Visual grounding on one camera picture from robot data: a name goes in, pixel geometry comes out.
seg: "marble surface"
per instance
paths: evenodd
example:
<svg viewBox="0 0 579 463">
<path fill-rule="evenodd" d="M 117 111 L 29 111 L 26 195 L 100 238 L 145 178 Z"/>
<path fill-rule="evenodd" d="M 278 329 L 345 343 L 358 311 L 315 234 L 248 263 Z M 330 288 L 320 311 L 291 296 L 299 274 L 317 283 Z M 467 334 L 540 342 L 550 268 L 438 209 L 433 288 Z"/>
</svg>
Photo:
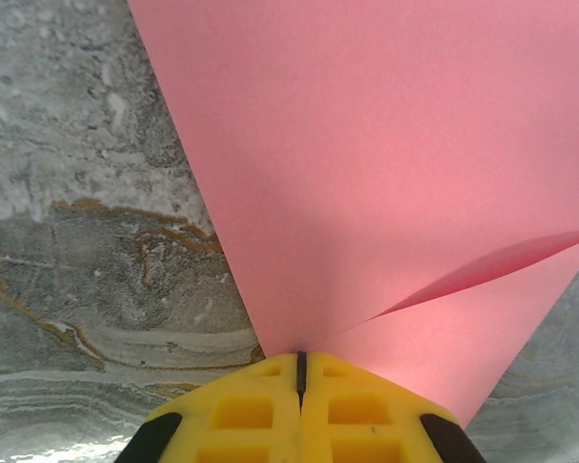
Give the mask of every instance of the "marble surface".
<svg viewBox="0 0 579 463">
<path fill-rule="evenodd" d="M 125 2 L 0 0 L 0 463 L 113 461 L 261 357 Z M 468 432 L 579 463 L 579 275 Z"/>
</svg>

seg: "yellow plastic object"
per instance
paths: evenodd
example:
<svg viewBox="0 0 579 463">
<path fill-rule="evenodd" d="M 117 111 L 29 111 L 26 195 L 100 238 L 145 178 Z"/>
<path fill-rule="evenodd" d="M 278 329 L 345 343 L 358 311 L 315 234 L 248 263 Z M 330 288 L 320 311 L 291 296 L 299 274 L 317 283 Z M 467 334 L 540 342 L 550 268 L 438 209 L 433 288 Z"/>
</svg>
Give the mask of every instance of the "yellow plastic object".
<svg viewBox="0 0 579 463">
<path fill-rule="evenodd" d="M 181 421 L 159 463 L 441 463 L 420 417 L 455 422 L 439 405 L 324 353 L 308 356 L 302 410 L 296 355 L 288 354 L 168 402 L 147 422 L 172 413 Z"/>
</svg>

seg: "pink paper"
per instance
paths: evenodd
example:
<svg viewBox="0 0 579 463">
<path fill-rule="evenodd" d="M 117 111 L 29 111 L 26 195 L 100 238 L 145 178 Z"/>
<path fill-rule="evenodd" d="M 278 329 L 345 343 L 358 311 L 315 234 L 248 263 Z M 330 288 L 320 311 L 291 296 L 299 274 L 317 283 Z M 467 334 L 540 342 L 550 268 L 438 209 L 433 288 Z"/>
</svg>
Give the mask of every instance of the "pink paper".
<svg viewBox="0 0 579 463">
<path fill-rule="evenodd" d="M 393 347 L 410 365 L 381 327 L 449 316 L 430 336 L 477 350 L 463 379 L 484 398 L 579 266 L 549 297 L 523 277 L 579 243 L 579 2 L 129 4 L 264 351 L 361 334 L 380 350 L 358 365 Z M 503 281 L 520 305 L 491 304 Z M 498 361 L 477 363 L 493 317 Z"/>
</svg>

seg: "marble countertop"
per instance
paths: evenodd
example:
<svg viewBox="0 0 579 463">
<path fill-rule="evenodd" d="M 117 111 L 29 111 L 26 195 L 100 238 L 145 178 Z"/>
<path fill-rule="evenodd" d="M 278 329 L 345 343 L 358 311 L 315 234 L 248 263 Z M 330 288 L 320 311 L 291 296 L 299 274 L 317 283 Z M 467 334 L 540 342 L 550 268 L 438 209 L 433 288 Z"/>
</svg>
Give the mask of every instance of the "marble countertop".
<svg viewBox="0 0 579 463">
<path fill-rule="evenodd" d="M 113 461 L 261 358 L 126 3 L 0 0 L 0 463 Z M 579 463 L 579 275 L 468 432 Z"/>
</svg>

